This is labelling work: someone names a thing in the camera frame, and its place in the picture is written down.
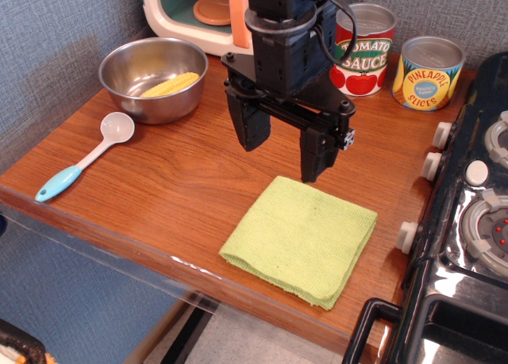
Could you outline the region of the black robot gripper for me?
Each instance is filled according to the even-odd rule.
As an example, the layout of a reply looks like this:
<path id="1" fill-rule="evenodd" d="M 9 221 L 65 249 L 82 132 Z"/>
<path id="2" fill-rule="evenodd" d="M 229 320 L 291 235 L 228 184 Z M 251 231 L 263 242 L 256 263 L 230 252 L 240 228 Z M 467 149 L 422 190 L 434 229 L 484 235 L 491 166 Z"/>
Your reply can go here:
<path id="1" fill-rule="evenodd" d="M 335 164 L 338 148 L 352 143 L 349 119 L 356 107 L 329 77 L 336 11 L 333 5 L 314 5 L 295 19 L 276 21 L 247 10 L 253 53 L 221 58 L 240 145 L 253 151 L 263 144 L 271 135 L 271 117 L 299 128 L 303 182 L 316 182 Z"/>

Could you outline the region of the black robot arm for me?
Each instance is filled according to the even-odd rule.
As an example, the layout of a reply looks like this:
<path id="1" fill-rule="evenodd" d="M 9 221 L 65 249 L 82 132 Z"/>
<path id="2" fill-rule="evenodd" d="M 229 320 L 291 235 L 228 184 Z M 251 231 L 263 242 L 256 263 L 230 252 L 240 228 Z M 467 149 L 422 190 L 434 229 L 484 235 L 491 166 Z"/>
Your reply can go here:
<path id="1" fill-rule="evenodd" d="M 244 14 L 252 55 L 228 52 L 225 93 L 237 139 L 246 151 L 271 135 L 273 117 L 300 131 L 303 182 L 316 182 L 354 140 L 355 105 L 332 83 L 337 14 L 356 17 L 345 0 L 248 0 Z"/>

